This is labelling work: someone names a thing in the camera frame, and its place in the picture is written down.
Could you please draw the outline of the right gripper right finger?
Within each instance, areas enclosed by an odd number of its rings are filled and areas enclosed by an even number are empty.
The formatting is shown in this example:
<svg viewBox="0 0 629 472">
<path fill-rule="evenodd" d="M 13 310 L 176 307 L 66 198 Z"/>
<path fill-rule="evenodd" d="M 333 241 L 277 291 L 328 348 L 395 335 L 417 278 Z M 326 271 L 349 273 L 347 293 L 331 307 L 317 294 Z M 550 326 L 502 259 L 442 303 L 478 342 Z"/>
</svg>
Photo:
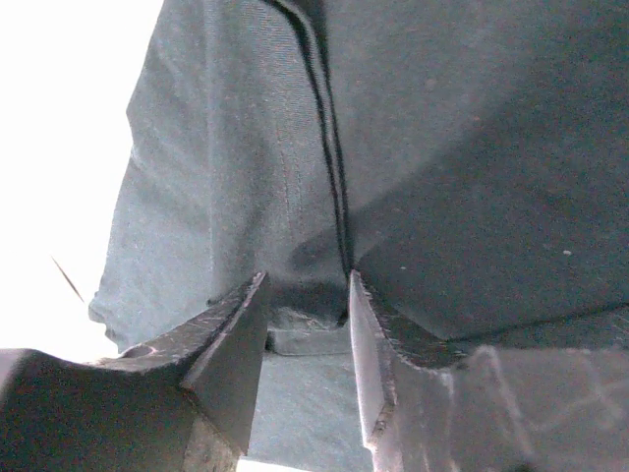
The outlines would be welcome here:
<svg viewBox="0 0 629 472">
<path fill-rule="evenodd" d="M 353 273 L 349 328 L 377 471 L 624 471 L 628 311 L 441 340 Z"/>
</svg>

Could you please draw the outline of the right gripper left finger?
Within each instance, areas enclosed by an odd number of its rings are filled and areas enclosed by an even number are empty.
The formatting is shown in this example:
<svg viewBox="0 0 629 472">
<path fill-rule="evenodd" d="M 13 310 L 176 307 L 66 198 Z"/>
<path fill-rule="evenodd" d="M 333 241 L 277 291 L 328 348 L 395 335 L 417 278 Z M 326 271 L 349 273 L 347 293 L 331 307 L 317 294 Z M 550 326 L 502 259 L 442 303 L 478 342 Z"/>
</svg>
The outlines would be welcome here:
<svg viewBox="0 0 629 472">
<path fill-rule="evenodd" d="M 232 471 L 248 451 L 265 273 L 114 359 L 1 353 L 5 471 Z"/>
</svg>

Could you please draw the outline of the black t shirt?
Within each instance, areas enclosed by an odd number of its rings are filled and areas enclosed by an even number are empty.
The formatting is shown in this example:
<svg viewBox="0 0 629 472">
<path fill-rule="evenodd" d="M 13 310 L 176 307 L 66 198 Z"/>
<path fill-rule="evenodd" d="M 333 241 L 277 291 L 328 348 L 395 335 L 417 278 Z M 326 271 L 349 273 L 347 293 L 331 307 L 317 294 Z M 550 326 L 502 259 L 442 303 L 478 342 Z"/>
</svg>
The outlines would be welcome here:
<svg viewBox="0 0 629 472">
<path fill-rule="evenodd" d="M 456 341 L 628 311 L 624 1 L 167 1 L 89 304 L 121 351 L 269 280 L 251 455 L 372 471 L 353 273 Z"/>
</svg>

